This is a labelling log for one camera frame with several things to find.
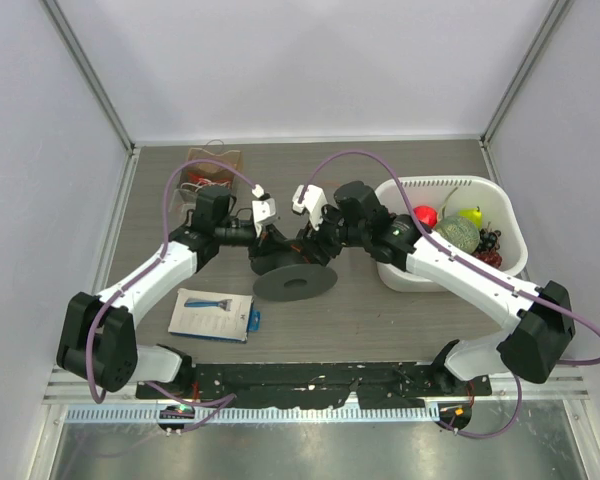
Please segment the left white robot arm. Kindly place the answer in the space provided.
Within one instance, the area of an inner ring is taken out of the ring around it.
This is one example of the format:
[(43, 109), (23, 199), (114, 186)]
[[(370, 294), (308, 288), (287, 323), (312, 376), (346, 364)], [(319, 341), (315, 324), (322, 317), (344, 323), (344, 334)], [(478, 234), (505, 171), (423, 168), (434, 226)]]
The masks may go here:
[(136, 329), (164, 296), (198, 273), (222, 246), (249, 246), (275, 222), (274, 199), (261, 186), (252, 193), (252, 218), (239, 225), (229, 214), (230, 191), (203, 188), (187, 223), (167, 231), (158, 251), (141, 266), (98, 294), (79, 292), (71, 298), (56, 362), (85, 379), (96, 402), (130, 382), (157, 382), (173, 399), (191, 391), (191, 358), (165, 346), (138, 345)]

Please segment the grey cable spool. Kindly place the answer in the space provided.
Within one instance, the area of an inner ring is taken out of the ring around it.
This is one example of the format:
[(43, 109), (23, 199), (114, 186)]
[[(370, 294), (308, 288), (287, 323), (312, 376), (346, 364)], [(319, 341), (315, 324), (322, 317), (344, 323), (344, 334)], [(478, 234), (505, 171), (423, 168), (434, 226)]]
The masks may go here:
[(338, 281), (335, 270), (309, 263), (300, 249), (285, 247), (278, 267), (268, 273), (255, 273), (254, 294), (272, 302), (292, 302), (311, 299), (326, 293)]

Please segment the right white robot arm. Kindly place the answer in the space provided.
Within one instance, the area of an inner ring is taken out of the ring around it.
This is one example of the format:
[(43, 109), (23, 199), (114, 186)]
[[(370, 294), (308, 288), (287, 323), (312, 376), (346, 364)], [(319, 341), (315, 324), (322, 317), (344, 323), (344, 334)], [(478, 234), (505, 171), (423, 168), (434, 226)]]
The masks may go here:
[(446, 241), (415, 215), (390, 215), (374, 190), (360, 181), (340, 187), (335, 205), (323, 190), (301, 185), (292, 209), (308, 214), (314, 233), (339, 247), (361, 245), (376, 260), (431, 280), (476, 306), (500, 327), (474, 340), (452, 341), (438, 354), (431, 380), (452, 395), (480, 375), (509, 371), (544, 383), (575, 335), (566, 288), (540, 287), (509, 277)]

